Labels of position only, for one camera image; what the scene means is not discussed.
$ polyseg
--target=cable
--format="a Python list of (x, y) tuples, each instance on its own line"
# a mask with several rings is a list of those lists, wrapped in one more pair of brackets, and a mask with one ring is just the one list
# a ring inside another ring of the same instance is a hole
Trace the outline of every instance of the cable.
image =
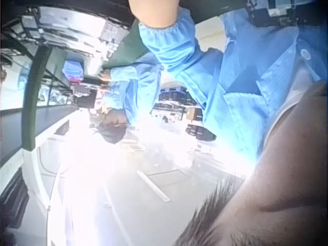
[[(57, 175), (57, 173), (52, 172), (52, 171), (49, 171), (48, 169), (45, 168), (45, 166), (43, 165), (42, 159), (41, 159), (41, 149), (40, 149), (40, 147), (38, 147), (37, 149), (38, 149), (38, 155), (39, 155), (39, 160), (40, 160), (41, 167), (42, 167), (46, 172), (51, 173), (51, 174), (54, 174), (54, 175)], [(59, 175), (63, 175), (63, 174), (66, 173), (68, 170), (69, 170), (69, 168), (67, 168), (65, 171), (61, 172)]]

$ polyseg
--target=person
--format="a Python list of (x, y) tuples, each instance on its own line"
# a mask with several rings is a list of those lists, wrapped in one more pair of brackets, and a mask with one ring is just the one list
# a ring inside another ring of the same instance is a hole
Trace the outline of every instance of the person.
[(135, 126), (151, 112), (159, 96), (162, 70), (149, 52), (129, 66), (100, 72), (99, 78), (109, 83), (109, 92), (102, 99), (102, 107), (109, 110), (97, 128), (107, 142), (121, 141), (128, 126)]
[(327, 227), (327, 85), (312, 85), (275, 125), (253, 174), (228, 179), (174, 246), (324, 246)]
[(254, 167), (274, 121), (327, 78), (325, 23), (259, 28), (246, 9), (234, 10), (220, 16), (225, 51), (203, 52), (179, 0), (129, 2), (145, 46), (184, 83), (203, 110), (204, 126), (241, 163)]
[(174, 245), (327, 245), (325, 27), (256, 28), (236, 10), (221, 17), (225, 52), (201, 52), (178, 0), (129, 2), (143, 42), (186, 84), (205, 126), (260, 156), (239, 189), (230, 179), (204, 201)]

